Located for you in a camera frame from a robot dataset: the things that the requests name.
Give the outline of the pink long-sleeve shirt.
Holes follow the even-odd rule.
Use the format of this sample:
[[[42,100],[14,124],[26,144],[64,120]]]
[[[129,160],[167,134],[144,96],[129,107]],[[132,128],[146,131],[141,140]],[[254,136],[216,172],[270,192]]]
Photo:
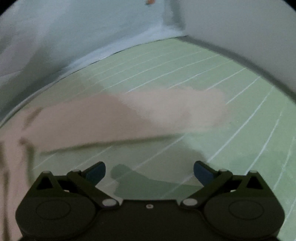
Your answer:
[[[16,208],[29,190],[29,152],[205,131],[227,118],[218,89],[106,94],[20,111],[1,132],[1,240],[21,236]]]

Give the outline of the light blue carrot-print quilt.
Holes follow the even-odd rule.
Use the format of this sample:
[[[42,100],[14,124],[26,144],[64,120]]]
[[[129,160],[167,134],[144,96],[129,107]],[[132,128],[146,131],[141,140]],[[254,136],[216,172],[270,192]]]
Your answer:
[[[92,62],[183,34],[179,1],[16,1],[1,15],[1,121]]]

